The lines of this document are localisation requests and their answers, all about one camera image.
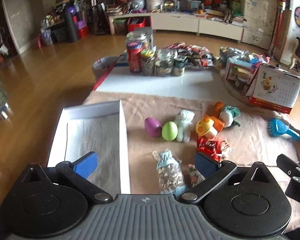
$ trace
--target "blue toy brush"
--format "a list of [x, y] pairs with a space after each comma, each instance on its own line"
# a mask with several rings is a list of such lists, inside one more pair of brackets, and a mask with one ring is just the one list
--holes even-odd
[[284, 134], [291, 135], [292, 138], [299, 141], [300, 135], [294, 130], [290, 129], [288, 125], [285, 125], [282, 121], [277, 118], [272, 119], [269, 122], [269, 131], [271, 136], [280, 136]]

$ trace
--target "purple box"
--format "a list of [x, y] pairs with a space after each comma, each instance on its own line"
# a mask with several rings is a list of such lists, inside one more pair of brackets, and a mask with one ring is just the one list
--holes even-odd
[[83, 21], [78, 21], [78, 22], [76, 22], [76, 23], [74, 23], [74, 24], [75, 24], [77, 30], [81, 30], [82, 28], [84, 28], [85, 26], [87, 26], [87, 23], [86, 23], [85, 20], [83, 20]]

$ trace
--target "beige blanket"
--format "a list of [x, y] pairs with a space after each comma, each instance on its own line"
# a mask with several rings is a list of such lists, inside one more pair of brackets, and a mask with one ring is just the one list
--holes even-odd
[[[145, 132], [144, 120], [153, 117], [164, 125], [167, 121], [173, 121], [180, 110], [189, 109], [195, 112], [193, 124], [196, 124], [205, 113], [212, 114], [215, 102], [93, 91], [85, 100], [85, 104], [118, 99], [122, 100], [127, 124], [131, 192], [133, 194], [159, 193], [157, 162], [152, 152], [169, 148], [175, 157], [182, 160], [182, 168], [186, 174], [186, 165], [194, 162], [196, 134], [192, 133], [189, 143], [166, 142], [162, 138], [150, 137]], [[294, 141], [289, 136], [277, 138], [269, 136], [268, 121], [273, 118], [273, 112], [261, 113], [260, 109], [249, 107], [241, 102], [236, 106], [242, 112], [238, 118], [242, 126], [226, 128], [217, 135], [218, 138], [227, 140], [231, 146], [229, 160], [238, 166], [251, 166], [255, 161], [262, 161], [285, 190], [290, 178], [276, 167], [276, 159], [278, 155], [285, 154], [300, 162], [300, 141]], [[300, 227], [300, 204], [291, 199], [290, 202], [293, 215], [287, 231]]]

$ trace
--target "vase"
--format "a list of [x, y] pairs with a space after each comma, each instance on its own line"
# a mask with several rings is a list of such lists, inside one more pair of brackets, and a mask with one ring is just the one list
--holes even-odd
[[144, 7], [145, 7], [144, 0], [132, 0], [132, 2], [131, 2], [131, 9], [133, 11], [142, 10]]

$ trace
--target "white plush toy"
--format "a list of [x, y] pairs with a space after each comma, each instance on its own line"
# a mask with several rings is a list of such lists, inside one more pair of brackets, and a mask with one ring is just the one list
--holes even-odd
[[178, 142], [188, 142], [190, 141], [192, 120], [194, 118], [194, 112], [183, 109], [177, 114], [174, 122], [178, 126], [178, 135], [176, 140]]

